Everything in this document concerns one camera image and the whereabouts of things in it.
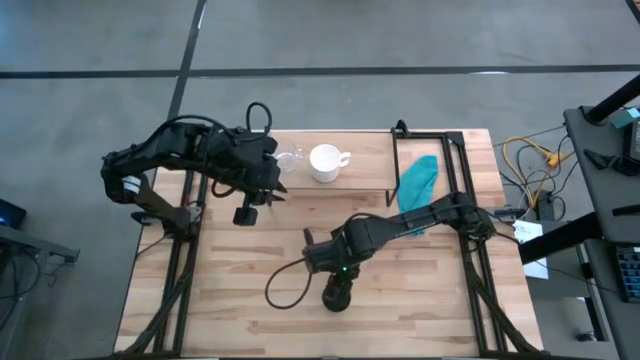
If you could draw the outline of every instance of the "teal cloth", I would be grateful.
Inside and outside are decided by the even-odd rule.
[[[426,155],[416,160],[400,177],[398,189],[398,207],[400,212],[407,212],[431,203],[433,186],[438,177],[438,160],[433,155]],[[424,234],[418,230],[412,235]]]

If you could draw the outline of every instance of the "gray floor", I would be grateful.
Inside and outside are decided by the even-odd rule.
[[[0,71],[179,69],[196,2],[4,1]],[[601,21],[586,26],[590,17]],[[622,0],[210,0],[193,68],[626,64],[640,56],[629,46],[639,32]],[[274,128],[389,128],[402,118],[410,127],[489,128],[497,143],[560,125],[564,109],[593,104],[634,75],[190,79],[180,112],[242,124],[246,105],[260,100]],[[29,211],[30,233],[82,249],[55,287],[37,288],[21,358],[111,351],[140,228],[133,208],[104,195],[100,156],[144,140],[166,118],[175,84],[1,80],[0,198]],[[535,140],[555,148],[564,135]],[[525,171],[543,168],[534,152],[523,160]],[[517,205],[517,189],[505,190]],[[562,195],[566,219],[591,210],[579,170]],[[570,337],[545,336],[559,331],[560,310],[533,296],[546,348],[582,351]]]

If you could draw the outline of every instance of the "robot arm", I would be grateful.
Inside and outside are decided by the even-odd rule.
[[[205,120],[212,125],[179,122],[183,119]],[[241,127],[228,129],[213,119],[196,115],[168,120],[146,141],[103,157],[100,174],[106,194],[114,202],[140,206],[148,216],[159,219],[168,233],[184,235],[189,232],[191,213],[184,207],[173,207],[156,194],[144,172],[159,166],[190,170],[213,179],[216,197],[228,196],[235,190],[244,192],[234,223],[254,225],[257,211],[251,205],[282,200],[272,195],[273,190],[286,192],[278,181],[276,159],[270,156],[278,143],[267,136],[268,131],[266,128],[264,133],[256,134]],[[231,190],[216,193],[217,183],[228,185]]]
[[[489,239],[495,227],[488,215],[474,206],[467,194],[451,193],[430,205],[390,218],[352,216],[331,232],[332,240],[315,244],[305,229],[307,246],[302,250],[307,269],[339,273],[371,258],[387,242],[438,224],[478,241]]]

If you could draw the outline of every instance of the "white sticker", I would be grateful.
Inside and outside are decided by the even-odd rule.
[[[516,220],[513,226],[516,228],[513,234],[521,244],[524,244],[529,240],[533,240],[538,236],[542,236],[543,234],[542,225],[540,224]],[[548,280],[549,271],[547,270],[547,258],[542,258],[524,265],[524,274],[529,277]]]
[[[141,183],[142,181],[140,181],[140,179],[138,179],[135,176],[127,176],[122,178],[122,184],[124,185],[124,189],[134,192],[136,194],[140,192]]]

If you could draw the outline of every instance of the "black cable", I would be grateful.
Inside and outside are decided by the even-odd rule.
[[[530,134],[530,135],[523,136],[523,138],[525,138],[525,139],[532,138],[534,136],[538,136],[538,135],[546,134],[548,132],[552,132],[552,131],[555,131],[555,130],[558,130],[558,129],[562,129],[563,127],[564,127],[564,125],[556,126],[554,128],[551,128],[551,129],[542,130],[542,131],[537,132],[537,133],[533,133],[533,134]],[[502,146],[502,145],[504,145],[504,141],[501,142],[501,143],[493,144],[491,146],[498,147],[498,146]]]
[[[562,214],[558,216],[556,219],[554,219],[554,221],[560,221],[567,214],[567,203],[564,202],[564,199],[561,196],[554,195],[549,198],[549,201],[551,201],[551,203],[553,203],[556,200],[560,200],[560,203],[562,203]]]
[[[264,297],[265,297],[265,299],[267,300],[267,303],[268,303],[269,305],[271,305],[271,307],[273,307],[273,308],[275,308],[275,309],[278,309],[278,310],[287,310],[287,309],[291,309],[292,307],[294,307],[294,306],[298,305],[298,304],[300,303],[300,301],[302,301],[302,299],[304,299],[304,297],[307,295],[307,292],[309,291],[309,287],[311,286],[311,276],[312,276],[311,272],[309,272],[309,277],[307,278],[307,284],[305,285],[304,290],[302,290],[302,294],[300,294],[300,297],[299,297],[296,301],[292,302],[291,304],[289,304],[289,305],[285,305],[285,306],[277,305],[277,304],[274,304],[274,303],[271,301],[271,298],[269,297],[269,287],[271,286],[271,282],[273,281],[273,279],[274,279],[274,278],[275,278],[279,273],[281,273],[282,271],[284,271],[284,270],[286,270],[286,269],[288,269],[288,268],[290,268],[290,267],[292,267],[292,266],[294,266],[294,265],[297,265],[297,264],[299,264],[299,263],[301,263],[301,262],[303,262],[303,261],[304,261],[304,258],[299,259],[299,260],[296,260],[296,261],[294,261],[294,262],[292,262],[292,263],[289,263],[289,264],[287,264],[287,265],[285,265],[285,266],[283,266],[283,267],[279,268],[278,270],[276,270],[276,271],[271,275],[271,277],[269,277],[269,280],[267,281],[267,285],[264,287]]]
[[[462,206],[471,206],[471,207],[473,207],[473,208],[475,208],[477,210],[484,211],[490,217],[492,217],[492,218],[498,220],[499,222],[509,226],[510,228],[513,228],[513,225],[509,224],[509,222],[505,221],[504,219],[502,219],[501,217],[497,216],[496,214],[492,213],[491,211],[489,211],[487,209],[483,209],[483,208],[481,208],[479,206],[476,206],[476,205],[462,205]]]
[[[17,298],[18,296],[22,296],[26,293],[28,293],[29,291],[33,290],[33,288],[36,287],[36,285],[38,285],[38,281],[40,281],[40,277],[42,275],[42,269],[40,268],[40,264],[38,263],[38,260],[35,258],[35,256],[33,256],[33,254],[31,254],[30,252],[26,251],[24,248],[21,248],[22,252],[25,253],[35,264],[36,266],[36,271],[37,271],[37,275],[35,280],[33,280],[33,283],[31,285],[29,285],[29,287],[25,290],[22,291],[16,291],[11,295],[4,295],[4,296],[0,296],[0,299],[10,299],[10,298]]]
[[[205,204],[204,204],[204,201],[194,200],[194,201],[191,201],[191,202],[187,203],[186,207],[189,207],[190,205],[193,205],[193,204],[198,204],[198,205],[200,205],[200,207],[202,207],[202,209],[200,210],[200,214],[198,214],[198,216],[196,216],[196,217],[193,219],[193,221],[191,221],[191,223],[192,223],[192,224],[195,224],[198,220],[200,220],[200,218],[202,218],[202,213],[204,212],[204,206],[205,206]],[[142,253],[144,253],[145,251],[147,251],[147,250],[151,249],[152,247],[154,247],[154,246],[158,245],[160,242],[162,242],[162,240],[165,240],[165,239],[168,239],[168,238],[170,238],[170,236],[169,236],[169,235],[164,235],[164,236],[163,236],[163,237],[161,237],[160,239],[158,239],[158,240],[154,241],[151,245],[149,245],[149,246],[147,246],[146,248],[144,248],[144,249],[140,250],[140,251],[136,254],[136,256],[134,257],[134,260],[138,259],[138,257],[139,257],[140,255],[142,255]]]
[[[505,175],[502,171],[498,171],[500,173],[500,175],[505,178],[505,180],[507,180],[508,182],[510,182],[511,184],[505,184],[502,183],[502,185],[513,185],[513,186],[517,186],[518,189],[520,190],[520,192],[523,194],[524,196],[524,200],[526,202],[527,208],[524,209],[525,211],[527,209],[529,209],[531,207],[531,203],[529,202],[529,197],[527,196],[527,191],[525,189],[527,189],[526,187],[520,185],[519,183],[517,183],[515,180],[511,179],[510,177],[508,177],[507,175]]]
[[[140,255],[142,255],[144,252],[148,251],[149,249],[151,249],[152,247],[158,245],[162,240],[169,238],[168,235],[164,235],[163,237],[161,237],[160,239],[154,241],[151,245],[147,246],[146,248],[138,251],[138,253],[136,254],[136,256],[133,258],[134,261],[138,259],[138,257],[140,257]]]
[[[227,191],[225,191],[223,193],[218,193],[218,192],[216,192],[216,185],[218,185],[218,179],[213,179],[213,183],[211,183],[211,193],[213,194],[214,197],[216,197],[218,199],[225,198],[225,197],[233,194],[233,192],[237,190],[236,188],[231,187],[229,190],[227,190]]]
[[[576,166],[578,166],[578,161],[577,160],[576,160],[576,163],[573,164],[573,167],[571,168],[571,170],[569,170],[569,173],[567,174],[567,177],[564,178],[564,182],[562,183],[562,186],[560,187],[560,190],[558,190],[555,193],[553,193],[553,195],[558,195],[562,190],[564,190],[564,187],[567,185],[567,180],[569,180],[569,176],[571,176],[571,173],[576,168]]]
[[[539,172],[541,172],[541,173],[543,173],[545,175],[544,177],[542,177],[542,179],[544,179],[544,181],[551,180],[551,183],[553,184],[553,188],[551,188],[551,190],[549,192],[553,193],[556,190],[556,188],[558,187],[558,184],[556,183],[555,178],[559,175],[559,173],[556,174],[555,176],[546,177],[546,175],[548,173],[547,171],[545,171],[545,170],[536,170],[536,171],[532,172],[531,174],[529,174],[529,176],[527,176],[525,178],[525,181],[526,181],[525,184],[529,185],[529,184],[533,184],[533,183],[536,183],[536,182],[543,181],[542,179],[536,180],[536,181],[529,181],[529,178],[531,178],[533,175],[535,175],[535,174],[537,174]]]
[[[532,148],[532,147],[533,147],[533,145],[524,145],[524,146],[521,146],[516,151],[516,167],[518,168],[518,171],[520,172],[520,174],[522,176],[524,176],[524,171],[522,170],[522,164],[520,163],[520,153],[522,153],[522,150],[528,149],[528,148]]]
[[[518,239],[516,239],[516,238],[514,238],[514,237],[512,237],[512,236],[509,236],[509,235],[506,235],[506,234],[502,234],[502,233],[500,233],[500,232],[496,232],[496,235],[501,236],[501,237],[503,237],[503,238],[505,238],[505,239],[509,239],[509,240],[511,240],[511,241],[513,241],[513,242],[515,242],[516,244],[520,245],[520,241],[518,241]],[[538,263],[540,266],[545,267],[545,268],[547,268],[547,269],[549,269],[549,270],[551,270],[551,271],[555,271],[555,272],[557,272],[557,273],[563,274],[563,275],[568,276],[568,277],[570,277],[570,278],[572,278],[572,279],[580,280],[580,281],[584,282],[584,283],[585,283],[585,284],[587,284],[587,285],[593,285],[593,286],[597,287],[598,289],[602,289],[602,290],[605,290],[605,291],[609,291],[609,292],[612,292],[612,293],[614,293],[614,294],[616,294],[616,295],[619,295],[619,294],[620,294],[620,293],[619,293],[618,291],[616,291],[616,290],[612,290],[612,289],[609,289],[609,288],[607,288],[607,287],[600,286],[600,285],[598,285],[598,284],[596,284],[596,283],[593,283],[593,282],[591,282],[591,281],[589,281],[589,280],[587,280],[587,279],[585,279],[585,278],[580,278],[580,277],[577,277],[577,276],[571,275],[571,274],[569,274],[568,272],[562,271],[562,270],[560,270],[560,269],[556,269],[556,268],[553,268],[553,267],[551,267],[551,266],[544,265],[544,264],[540,263],[539,261],[535,261],[535,262],[536,262],[536,263]]]
[[[72,263],[68,263],[68,262],[65,261],[65,262],[62,262],[62,263],[58,264],[58,266],[56,266],[56,268],[51,270],[50,272],[42,274],[42,275],[48,277],[47,285],[50,288],[54,287],[56,285],[56,282],[58,282],[58,274],[57,274],[58,271],[60,269],[62,269],[62,268],[65,268],[65,267],[73,267],[73,265],[72,265]]]
[[[256,136],[255,138],[246,140],[246,141],[257,141],[257,140],[264,139],[265,137],[267,137],[267,134],[269,134],[269,131],[271,131],[271,125],[273,125],[273,116],[271,115],[271,110],[269,110],[269,107],[261,102],[254,101],[251,104],[249,104],[249,106],[247,106],[247,111],[244,115],[245,122],[247,125],[247,130],[251,132],[251,111],[255,106],[262,108],[264,112],[267,114],[267,125],[264,127],[263,133],[258,134],[258,136]]]
[[[225,133],[227,133],[227,135],[231,138],[237,137],[237,134],[234,133],[232,130],[230,130],[228,127],[224,126],[224,124],[222,124],[221,122],[219,122],[218,120],[212,119],[210,117],[207,116],[203,116],[203,115],[178,115],[176,117],[173,117],[171,119],[166,120],[165,122],[163,122],[162,124],[160,124],[160,126],[158,126],[153,133],[151,133],[151,135],[147,138],[147,140],[143,141],[142,143],[135,145],[135,149],[142,149],[144,148],[149,142],[151,142],[151,140],[153,140],[154,137],[156,137],[161,131],[163,131],[164,129],[166,129],[167,127],[169,127],[169,125],[180,121],[180,120],[202,120],[202,121],[206,121],[210,124],[213,124],[215,126],[217,126],[218,128],[222,129],[222,131],[224,131]],[[124,156],[130,156],[130,153],[123,153],[120,154],[120,156],[116,156],[115,159],[119,159],[121,157]]]
[[[558,144],[558,153],[560,153],[560,150],[562,149],[562,144],[564,143],[564,140],[566,140],[568,137],[569,137],[569,135],[565,135],[565,136],[562,138],[562,140],[560,140],[560,143]],[[549,171],[549,175],[550,175],[550,176],[549,176],[549,177],[547,177],[546,179],[545,179],[545,178],[542,178],[542,179],[540,179],[540,180],[526,181],[526,182],[525,182],[525,184],[521,184],[521,185],[527,186],[527,185],[531,185],[531,184],[539,183],[539,182],[542,182],[542,181],[547,181],[547,180],[549,180],[549,179],[554,179],[554,178],[558,177],[558,176],[560,175],[560,173],[561,173],[561,169],[562,169],[562,168],[561,168],[561,167],[562,167],[562,165],[561,165],[561,164],[562,164],[562,162],[561,162],[561,161],[560,161],[560,162],[558,162],[558,172],[557,172],[556,174],[551,175],[551,171],[553,171],[553,169],[552,169],[551,171]],[[544,170],[536,170],[536,171],[534,171],[533,173],[537,173],[537,172],[544,172]],[[503,185],[507,185],[507,186],[511,186],[511,185],[513,185],[513,186],[517,186],[517,185],[515,185],[515,184],[504,184],[504,183],[503,183]]]
[[[562,150],[562,146],[563,146],[564,141],[565,141],[568,137],[569,137],[569,135],[565,135],[565,136],[562,138],[562,140],[560,140],[560,142],[558,143],[558,151],[556,151],[556,154],[558,154],[558,172],[557,172],[557,173],[555,173],[554,175],[551,175],[551,171],[549,171],[549,172],[548,172],[548,173],[549,173],[549,176],[548,176],[548,177],[543,177],[543,178],[542,178],[542,179],[540,179],[540,180],[531,181],[531,182],[527,181],[527,185],[532,184],[532,183],[534,183],[534,182],[541,182],[541,181],[546,181],[546,180],[553,180],[553,190],[552,190],[551,192],[553,192],[553,191],[556,189],[556,183],[555,183],[555,180],[554,180],[554,179],[555,179],[556,177],[560,176],[560,174],[562,173],[562,161],[561,161],[561,160],[562,160],[562,158],[560,158],[560,155],[559,155],[559,154],[560,154],[560,150]],[[546,172],[546,171],[544,171],[544,170],[536,170],[536,171],[534,171],[533,173],[529,174],[529,176],[531,176],[532,174],[534,174],[534,173],[536,173],[536,172],[539,172],[539,171]]]
[[[18,280],[18,266],[16,265],[16,260],[13,258],[13,256],[11,257],[11,267],[13,268],[13,301],[11,302],[11,307],[9,307],[9,310],[6,312],[4,318],[2,319],[2,323],[0,323],[0,332],[2,332],[4,327],[9,322],[9,319],[11,318],[11,315],[13,315],[13,311],[18,304],[18,295],[16,294],[18,293],[18,286],[20,285],[20,281]]]

